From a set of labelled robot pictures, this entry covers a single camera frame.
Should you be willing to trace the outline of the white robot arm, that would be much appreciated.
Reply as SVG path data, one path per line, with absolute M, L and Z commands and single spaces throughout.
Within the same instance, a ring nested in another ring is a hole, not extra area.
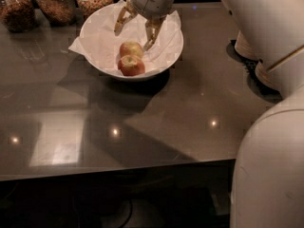
M 230 228 L 304 227 L 304 0 L 221 0 L 282 100 L 246 133 Z

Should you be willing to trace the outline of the grey-white gripper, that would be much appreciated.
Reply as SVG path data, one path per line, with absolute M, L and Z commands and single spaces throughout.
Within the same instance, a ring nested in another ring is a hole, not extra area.
M 174 0 L 126 0 L 114 27 L 115 32 L 121 32 L 124 25 L 134 19 L 138 13 L 148 19 L 145 23 L 147 41 L 143 48 L 151 49 L 161 31 L 165 16 L 172 8 Z

